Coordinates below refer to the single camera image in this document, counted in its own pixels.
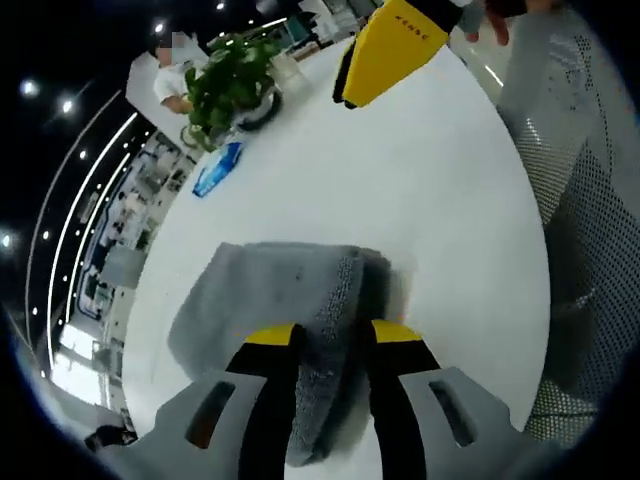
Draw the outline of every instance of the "potted plant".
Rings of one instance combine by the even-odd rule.
[[[269,75],[278,47],[266,37],[226,35],[209,45],[213,53],[196,78],[187,70],[187,98],[193,104],[182,141],[191,147],[215,149],[215,140],[232,126],[253,131],[280,109],[282,97]]]

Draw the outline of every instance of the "mesh chair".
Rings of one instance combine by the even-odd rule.
[[[640,331],[640,125],[616,67],[570,9],[519,20],[498,111],[545,226],[551,325],[526,430],[573,444]]]

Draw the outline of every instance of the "round white table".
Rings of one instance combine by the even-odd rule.
[[[368,107],[333,104],[345,46],[303,62],[310,89],[285,100],[204,199],[191,192],[196,167],[160,227],[124,349],[124,391],[139,435],[189,383],[167,336],[223,241],[379,250],[394,270],[392,317],[423,334],[441,365],[461,368],[501,398],[513,425],[524,428],[547,346],[549,276],[520,157],[484,91],[446,47]],[[287,468],[286,477],[381,478],[373,422],[364,423],[359,438],[321,463]]]

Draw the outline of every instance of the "white shirt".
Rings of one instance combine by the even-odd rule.
[[[153,83],[153,91],[160,103],[173,96],[182,98],[187,93],[187,81],[184,75],[194,66],[196,66],[196,62],[188,60],[158,69],[156,80]],[[198,66],[196,66],[196,78],[202,75],[202,70]]]

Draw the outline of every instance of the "hand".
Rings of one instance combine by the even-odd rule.
[[[482,0],[485,14],[496,32],[499,45],[509,43],[509,29],[506,19],[529,12],[548,12],[558,4],[558,0]],[[478,32],[467,33],[467,41],[475,43],[480,38]]]

